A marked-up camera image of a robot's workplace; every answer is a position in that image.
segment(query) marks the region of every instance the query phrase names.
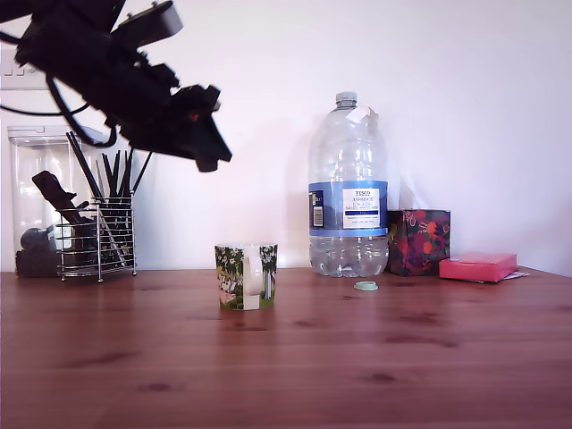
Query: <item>wire basket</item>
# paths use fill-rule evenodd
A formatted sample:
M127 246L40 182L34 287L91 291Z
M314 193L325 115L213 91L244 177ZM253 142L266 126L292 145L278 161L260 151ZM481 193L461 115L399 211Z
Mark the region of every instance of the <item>wire basket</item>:
M74 212L73 219L67 212ZM66 277L96 275L132 270L137 275L135 259L135 224L133 222L133 192L127 198L97 198L84 208L58 210L61 222L57 240L61 264L58 274Z

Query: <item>pink box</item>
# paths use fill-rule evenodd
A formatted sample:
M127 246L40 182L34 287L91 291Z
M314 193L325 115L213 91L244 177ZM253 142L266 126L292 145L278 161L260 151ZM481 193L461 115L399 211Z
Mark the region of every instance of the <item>pink box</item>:
M517 255L467 253L441 261L439 276L444 279L499 282L517 269Z

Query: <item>bottle cap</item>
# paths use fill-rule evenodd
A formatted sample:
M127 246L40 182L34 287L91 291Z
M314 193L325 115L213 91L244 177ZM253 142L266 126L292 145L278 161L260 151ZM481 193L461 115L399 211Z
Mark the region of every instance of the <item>bottle cap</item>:
M356 101L358 100L358 94L355 92L341 92L336 96L336 103L340 101Z
M354 286L355 290L378 290L375 282L357 282Z

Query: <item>power outlet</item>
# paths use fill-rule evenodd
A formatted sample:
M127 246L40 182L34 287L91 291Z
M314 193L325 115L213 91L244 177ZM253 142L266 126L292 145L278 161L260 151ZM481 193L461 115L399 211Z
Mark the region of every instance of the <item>power outlet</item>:
M0 89L10 91L46 90L46 75L29 64L20 67L14 60L15 49L2 49Z

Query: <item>water bottle label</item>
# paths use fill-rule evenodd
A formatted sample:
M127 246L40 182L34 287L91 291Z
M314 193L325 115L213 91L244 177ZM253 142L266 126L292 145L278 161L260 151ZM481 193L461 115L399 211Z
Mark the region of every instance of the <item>water bottle label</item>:
M309 186L310 235L387 234L386 181L322 181Z

